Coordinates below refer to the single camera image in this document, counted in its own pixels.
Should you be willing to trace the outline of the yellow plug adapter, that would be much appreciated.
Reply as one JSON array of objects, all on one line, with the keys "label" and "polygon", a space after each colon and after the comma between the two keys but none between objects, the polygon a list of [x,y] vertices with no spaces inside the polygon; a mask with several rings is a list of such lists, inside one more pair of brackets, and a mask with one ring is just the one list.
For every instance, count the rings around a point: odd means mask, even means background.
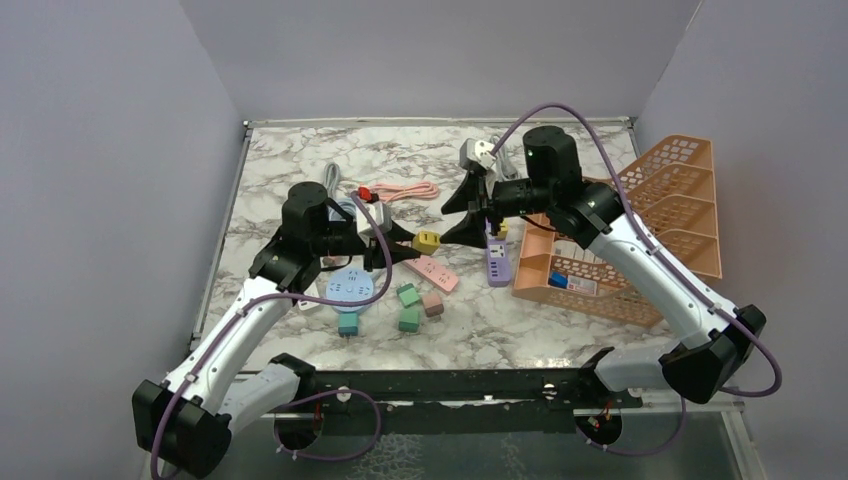
[{"label": "yellow plug adapter", "polygon": [[419,231],[411,241],[413,249],[422,255],[432,256],[441,246],[441,236],[432,231]]},{"label": "yellow plug adapter", "polygon": [[499,224],[499,229],[498,229],[498,232],[497,232],[497,234],[496,234],[496,238],[497,238],[498,240],[505,240],[505,239],[506,239],[506,237],[507,237],[507,235],[508,235],[508,231],[509,231],[509,227],[508,227],[507,222],[506,222],[506,221],[502,221],[502,222]]}]

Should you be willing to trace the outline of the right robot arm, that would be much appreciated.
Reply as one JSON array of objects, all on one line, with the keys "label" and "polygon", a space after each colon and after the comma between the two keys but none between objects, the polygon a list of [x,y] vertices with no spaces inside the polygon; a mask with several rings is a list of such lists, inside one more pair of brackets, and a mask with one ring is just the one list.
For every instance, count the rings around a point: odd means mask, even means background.
[{"label": "right robot arm", "polygon": [[465,216],[443,242],[484,249],[503,219],[542,213],[556,233],[611,265],[657,308],[678,344],[594,355],[576,383],[585,404],[600,407],[629,388],[670,389],[705,404],[725,390],[758,345],[764,313],[716,293],[650,236],[621,193],[585,179],[576,141],[562,128],[535,127],[522,142],[528,175],[509,181],[497,178],[496,145],[462,144],[466,175],[441,210]]}]

